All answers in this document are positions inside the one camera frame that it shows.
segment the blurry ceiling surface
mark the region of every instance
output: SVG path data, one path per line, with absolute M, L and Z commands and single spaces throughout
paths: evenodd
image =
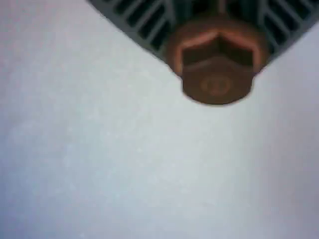
M 0 2 L 1 239 L 318 239 L 319 25 L 237 104 L 78 0 Z

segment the ceiling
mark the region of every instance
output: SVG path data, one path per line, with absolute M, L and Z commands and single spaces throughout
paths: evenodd
M 2 239 L 319 237 L 319 25 L 209 107 L 85 1 L 0 6 Z

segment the white ceiling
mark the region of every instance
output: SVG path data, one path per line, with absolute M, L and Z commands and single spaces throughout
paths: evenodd
M 319 25 L 215 108 L 83 0 L 0 6 L 2 239 L 319 238 Z

